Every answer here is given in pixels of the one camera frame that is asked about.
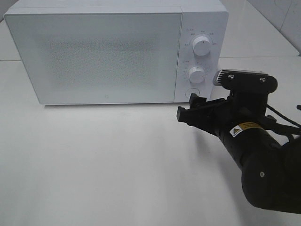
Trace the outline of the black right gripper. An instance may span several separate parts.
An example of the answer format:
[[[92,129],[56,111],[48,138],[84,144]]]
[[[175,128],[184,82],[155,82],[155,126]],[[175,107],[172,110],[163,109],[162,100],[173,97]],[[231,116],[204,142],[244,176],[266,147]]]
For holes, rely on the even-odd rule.
[[[226,99],[209,101],[192,93],[189,109],[178,107],[177,120],[218,138],[263,138],[268,136],[259,119],[265,116],[267,94],[231,91]]]

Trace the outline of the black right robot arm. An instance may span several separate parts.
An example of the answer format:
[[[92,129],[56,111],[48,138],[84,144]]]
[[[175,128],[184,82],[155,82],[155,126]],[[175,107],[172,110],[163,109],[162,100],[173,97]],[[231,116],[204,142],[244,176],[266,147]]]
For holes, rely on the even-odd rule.
[[[258,107],[237,103],[233,96],[207,101],[192,94],[177,120],[220,139],[241,170],[247,201],[261,209],[301,211],[301,127],[277,123]]]

